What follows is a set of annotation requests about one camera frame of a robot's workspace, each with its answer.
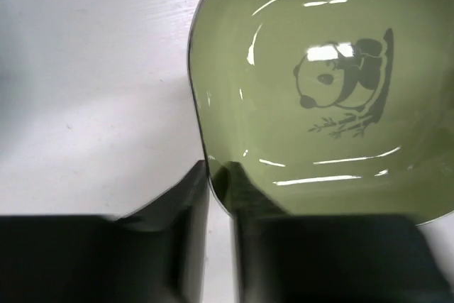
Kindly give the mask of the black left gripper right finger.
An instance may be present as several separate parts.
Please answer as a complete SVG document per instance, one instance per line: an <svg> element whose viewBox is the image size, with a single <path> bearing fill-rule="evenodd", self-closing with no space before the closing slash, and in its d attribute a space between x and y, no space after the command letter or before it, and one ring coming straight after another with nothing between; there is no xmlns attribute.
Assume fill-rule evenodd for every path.
<svg viewBox="0 0 454 303"><path fill-rule="evenodd" d="M452 302L423 234L396 214L292 216L226 166L240 302Z"/></svg>

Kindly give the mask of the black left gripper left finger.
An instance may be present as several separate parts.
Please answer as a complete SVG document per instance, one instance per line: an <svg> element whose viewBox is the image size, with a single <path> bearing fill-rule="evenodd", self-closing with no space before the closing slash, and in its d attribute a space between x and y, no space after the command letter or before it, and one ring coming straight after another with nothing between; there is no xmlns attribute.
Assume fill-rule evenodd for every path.
<svg viewBox="0 0 454 303"><path fill-rule="evenodd" d="M138 211L1 217L2 302L200 302L206 164Z"/></svg>

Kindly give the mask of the green plate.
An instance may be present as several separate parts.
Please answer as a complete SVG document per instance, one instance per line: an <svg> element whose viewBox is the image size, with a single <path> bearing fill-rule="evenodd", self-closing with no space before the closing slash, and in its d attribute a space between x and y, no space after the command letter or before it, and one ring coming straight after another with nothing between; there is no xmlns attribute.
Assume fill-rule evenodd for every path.
<svg viewBox="0 0 454 303"><path fill-rule="evenodd" d="M229 213L453 211L453 0L201 0L188 64Z"/></svg>

